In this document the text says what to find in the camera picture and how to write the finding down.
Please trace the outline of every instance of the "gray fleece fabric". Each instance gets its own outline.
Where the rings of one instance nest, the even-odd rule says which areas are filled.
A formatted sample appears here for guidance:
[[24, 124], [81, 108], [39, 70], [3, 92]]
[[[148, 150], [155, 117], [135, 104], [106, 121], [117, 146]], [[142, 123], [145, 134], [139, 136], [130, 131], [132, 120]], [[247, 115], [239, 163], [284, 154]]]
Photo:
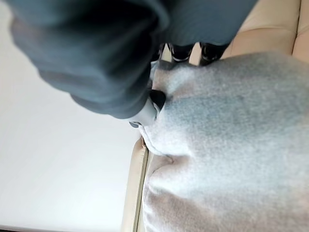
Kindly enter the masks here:
[[147, 232], [309, 231], [309, 65], [252, 54], [155, 72], [167, 101], [141, 128], [155, 154]]

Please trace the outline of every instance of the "couch cushion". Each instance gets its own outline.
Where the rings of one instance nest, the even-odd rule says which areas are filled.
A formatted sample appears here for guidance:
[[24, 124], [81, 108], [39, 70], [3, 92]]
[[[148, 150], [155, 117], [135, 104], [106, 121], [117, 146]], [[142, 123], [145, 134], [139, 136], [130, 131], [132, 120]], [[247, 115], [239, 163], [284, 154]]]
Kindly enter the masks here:
[[223, 58], [263, 51], [291, 54], [299, 6], [300, 0], [259, 0]]
[[304, 62], [309, 62], [309, 0], [301, 1], [298, 35], [293, 56]]

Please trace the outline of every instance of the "white wall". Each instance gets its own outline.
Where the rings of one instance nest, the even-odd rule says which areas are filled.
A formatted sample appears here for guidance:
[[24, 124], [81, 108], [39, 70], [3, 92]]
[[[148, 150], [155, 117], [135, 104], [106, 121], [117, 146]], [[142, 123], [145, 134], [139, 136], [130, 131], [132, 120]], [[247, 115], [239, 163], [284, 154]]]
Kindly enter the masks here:
[[0, 3], [0, 227], [118, 231], [138, 132], [44, 83], [9, 18]]

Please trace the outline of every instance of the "leather upholstery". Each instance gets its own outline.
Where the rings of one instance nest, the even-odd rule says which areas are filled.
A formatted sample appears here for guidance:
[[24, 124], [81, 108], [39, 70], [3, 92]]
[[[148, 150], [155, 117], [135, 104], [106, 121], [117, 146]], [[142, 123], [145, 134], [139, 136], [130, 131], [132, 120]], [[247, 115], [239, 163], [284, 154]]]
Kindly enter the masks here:
[[[277, 51], [309, 63], [309, 0], [259, 0], [222, 58], [253, 52]], [[190, 63], [197, 64], [200, 49], [196, 44]], [[164, 60], [171, 60], [167, 50]], [[144, 232], [140, 190], [152, 154], [135, 147], [132, 155], [124, 210], [123, 232]]]
[[297, 38], [293, 56], [309, 62], [309, 0], [301, 1]]

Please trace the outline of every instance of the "wrinkled fabric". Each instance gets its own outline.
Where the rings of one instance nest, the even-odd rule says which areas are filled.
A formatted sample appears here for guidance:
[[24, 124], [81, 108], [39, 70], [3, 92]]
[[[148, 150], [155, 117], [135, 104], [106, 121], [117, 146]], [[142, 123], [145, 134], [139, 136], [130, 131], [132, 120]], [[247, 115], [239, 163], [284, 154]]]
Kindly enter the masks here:
[[257, 0], [6, 0], [15, 44], [81, 106], [131, 118], [160, 43], [227, 44]]
[[141, 128], [154, 158], [147, 232], [309, 231], [309, 65], [252, 54], [161, 65], [167, 94]]

